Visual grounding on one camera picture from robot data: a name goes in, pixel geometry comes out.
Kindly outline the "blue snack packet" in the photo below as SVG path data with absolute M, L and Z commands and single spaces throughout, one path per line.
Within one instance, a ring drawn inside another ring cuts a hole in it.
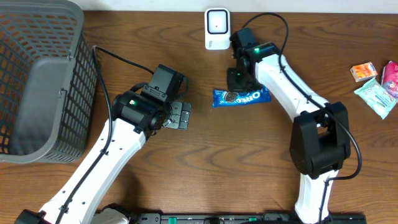
M 243 106 L 271 102 L 271 95 L 266 87 L 249 92 L 213 90 L 212 107 Z

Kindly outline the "orange tissue pack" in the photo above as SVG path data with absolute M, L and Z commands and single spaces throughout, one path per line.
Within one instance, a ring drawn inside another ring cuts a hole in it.
M 378 75 L 372 62 L 363 63 L 361 65 L 355 65 L 351 67 L 350 72 L 355 82 L 369 80 Z

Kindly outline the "teal wet wipes packet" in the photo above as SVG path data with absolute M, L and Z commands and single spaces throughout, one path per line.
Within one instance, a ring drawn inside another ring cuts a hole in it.
M 367 81 L 362 87 L 355 90 L 354 93 L 360 96 L 382 119 L 387 117 L 397 103 L 397 100 L 375 78 Z

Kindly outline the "purple sanitary pad pack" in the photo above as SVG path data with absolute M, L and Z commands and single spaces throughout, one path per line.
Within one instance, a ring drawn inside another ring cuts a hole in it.
M 397 62 L 389 61 L 382 71 L 382 87 L 397 99 Z

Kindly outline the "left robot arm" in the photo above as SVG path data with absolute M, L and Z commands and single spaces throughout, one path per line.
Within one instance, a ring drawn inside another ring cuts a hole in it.
M 97 212 L 99 203 L 149 137 L 161 128 L 185 130 L 191 110 L 163 93 L 118 95 L 113 118 L 68 182 L 38 212 L 23 210 L 16 223 L 131 223 L 133 215 L 117 205 Z

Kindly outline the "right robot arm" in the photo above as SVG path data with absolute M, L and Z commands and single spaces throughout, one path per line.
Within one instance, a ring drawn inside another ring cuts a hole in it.
M 300 223 L 330 220 L 331 186 L 341 177 L 343 163 L 351 155 L 348 111 L 315 93 L 291 69 L 272 42 L 255 40 L 234 43 L 236 67 L 228 72 L 241 90 L 266 87 L 292 120 L 290 156 L 300 172 L 298 199 L 294 206 Z

